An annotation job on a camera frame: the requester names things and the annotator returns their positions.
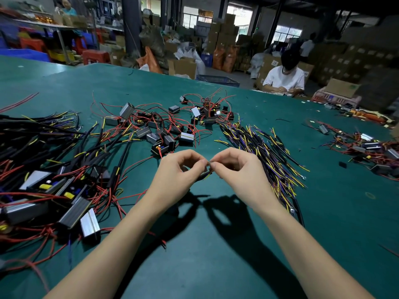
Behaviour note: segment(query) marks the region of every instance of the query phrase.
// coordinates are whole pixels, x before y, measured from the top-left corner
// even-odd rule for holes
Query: finger
[[[173,153],[173,156],[176,157],[177,163],[179,166],[187,166],[192,168],[194,164],[199,160],[206,160],[204,156],[195,152],[194,150],[188,149]]]
[[[224,165],[233,165],[235,169],[240,169],[247,162],[248,156],[250,156],[248,152],[243,150],[239,150],[236,148],[228,148],[216,154],[210,162],[217,161],[218,163],[222,163]]]
[[[218,163],[217,161],[211,162],[211,169],[215,171],[215,173],[223,178],[229,185],[234,184],[235,176],[237,172],[226,168],[223,164]]]
[[[198,177],[203,173],[208,161],[206,159],[200,159],[197,161],[193,167],[184,173],[184,176],[191,182],[194,183]]]

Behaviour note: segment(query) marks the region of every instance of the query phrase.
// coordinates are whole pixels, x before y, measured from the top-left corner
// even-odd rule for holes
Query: orange bag
[[[156,58],[152,54],[151,49],[148,46],[146,46],[146,55],[138,58],[136,61],[140,68],[143,65],[148,64],[148,68],[151,72],[163,74],[161,67],[159,67],[158,61],[156,60]]]
[[[225,62],[223,64],[222,68],[223,71],[228,73],[232,72],[235,65],[235,61],[237,60],[239,48],[240,48],[239,46],[230,46],[229,52],[227,53]]]
[[[225,54],[224,47],[217,46],[215,51],[213,52],[212,68],[222,70],[224,54]]]

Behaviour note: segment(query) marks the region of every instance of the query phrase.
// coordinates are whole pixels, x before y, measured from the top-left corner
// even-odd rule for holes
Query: green workbench
[[[320,147],[330,141],[332,135],[322,135],[302,123],[306,119],[320,120],[347,132],[359,129],[380,140],[389,139],[388,130],[372,122],[338,116],[336,111],[317,103],[222,87],[220,96],[235,95],[229,101],[243,124],[254,124],[265,131],[274,127],[293,158],[310,170],[299,169],[307,177],[307,189],[297,189],[306,229],[374,296],[397,298],[399,259],[379,244],[399,251],[399,183],[376,176],[361,165],[347,163],[347,169],[340,167],[338,162],[347,162],[349,156]],[[177,104],[183,94],[197,93],[206,97],[218,88],[220,85],[92,64],[41,79],[4,85],[0,107],[40,92],[34,100],[9,114],[40,116],[73,110],[80,112],[81,123],[87,130],[101,120],[90,111],[93,96],[97,102],[109,105],[158,102],[168,108]],[[100,113],[95,106],[93,111]],[[291,122],[276,120],[278,118]],[[213,141],[219,138],[223,135],[214,126],[211,136],[202,135],[197,152],[207,159],[212,158],[225,148]],[[133,143],[126,166],[150,155],[150,143]],[[133,169],[122,184],[124,195],[147,189],[158,163],[150,159]],[[367,197],[367,192],[375,199]],[[122,297],[303,297],[298,281],[267,227],[252,210],[247,211],[237,203],[233,194],[215,174],[194,184],[187,201],[203,203],[185,203],[180,206],[179,219],[156,223],[153,230],[160,231],[158,235],[167,241],[167,250],[157,243],[153,245],[154,241],[151,244],[151,236],[146,236],[150,244],[141,249],[133,262],[124,281],[126,290]],[[125,199],[123,208],[128,211],[134,202],[134,197]],[[115,208],[111,208],[106,217],[100,227],[115,226],[119,222]],[[23,258],[38,246],[36,243],[0,257]],[[49,250],[46,246],[40,259],[47,256]],[[91,248],[75,242],[72,265],[76,266],[90,251]],[[49,286],[55,286],[70,270],[68,250],[64,249],[39,268]],[[6,275],[0,281],[0,289],[0,297],[9,299],[41,298],[45,293],[31,270]]]
[[[0,84],[21,82],[76,69],[73,66],[0,55]]]

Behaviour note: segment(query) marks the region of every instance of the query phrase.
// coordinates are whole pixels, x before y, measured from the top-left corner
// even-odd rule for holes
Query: wall
[[[267,36],[269,35],[269,31],[273,24],[273,19],[275,15],[276,11],[274,9],[265,7],[262,8],[259,17],[258,32],[262,33],[265,36],[265,41],[267,40]],[[278,24],[303,30],[301,35],[301,38],[303,39],[309,38],[310,34],[313,32],[317,33],[320,28],[320,22],[318,19],[312,19],[301,15],[287,13],[284,11],[280,15]]]
[[[221,0],[182,0],[182,11],[184,6],[194,7],[202,10],[213,11],[213,17],[219,16]]]
[[[15,2],[23,2],[26,1],[29,4],[38,6],[38,5],[43,5],[44,10],[46,10],[49,13],[52,13],[54,11],[54,3],[53,0],[38,0],[38,1],[34,1],[34,0],[0,0],[0,4],[3,5],[3,7],[7,7],[7,4],[10,1],[15,1]]]
[[[399,16],[388,16],[380,26],[348,27],[341,41],[349,44],[369,44],[379,48],[399,49]]]

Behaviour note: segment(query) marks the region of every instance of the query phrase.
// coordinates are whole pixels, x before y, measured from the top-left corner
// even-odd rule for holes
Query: yellow crate
[[[66,62],[62,50],[49,50],[49,55],[53,60],[57,60],[59,62]],[[67,55],[70,62],[73,62],[75,60],[73,53],[71,51],[67,51]]]

